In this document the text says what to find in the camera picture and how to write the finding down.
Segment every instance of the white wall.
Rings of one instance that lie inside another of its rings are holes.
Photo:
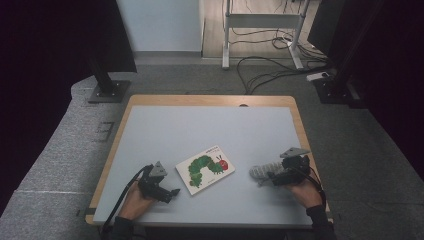
[[[203,0],[117,0],[133,52],[200,52]]]

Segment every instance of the power strip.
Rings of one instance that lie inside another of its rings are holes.
[[[315,73],[315,74],[311,74],[311,75],[306,76],[306,80],[308,82],[310,82],[310,81],[313,81],[313,80],[328,78],[329,76],[330,76],[330,74],[328,74],[327,72],[320,72],[320,73]]]

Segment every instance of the green caterpillar illustration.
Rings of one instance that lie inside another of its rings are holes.
[[[200,183],[202,182],[202,173],[200,173],[200,169],[204,167],[208,167],[208,169],[214,174],[223,173],[228,169],[228,164],[222,158],[219,162],[214,162],[211,157],[207,155],[203,155],[199,158],[193,160],[193,162],[188,166],[188,171],[190,173],[190,186],[195,186],[199,188]]]

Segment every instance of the sleeve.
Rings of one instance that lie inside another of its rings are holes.
[[[126,218],[115,217],[111,240],[127,240],[132,236],[133,222]]]
[[[314,230],[316,240],[336,240],[336,235],[331,228],[325,214],[323,205],[306,209],[306,214],[312,219],[312,228]]]

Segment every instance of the black tripod base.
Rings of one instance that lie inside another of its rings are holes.
[[[88,103],[120,103],[125,96],[125,92],[130,86],[130,81],[112,81],[113,90],[111,93],[101,91],[99,85],[96,86],[91,94]]]
[[[332,80],[314,80],[312,82],[317,90],[321,103],[324,104],[346,104],[346,95],[331,92]]]
[[[334,92],[333,80],[314,80],[313,84],[323,104],[347,104],[350,108],[366,108],[351,82],[348,82],[340,93]]]

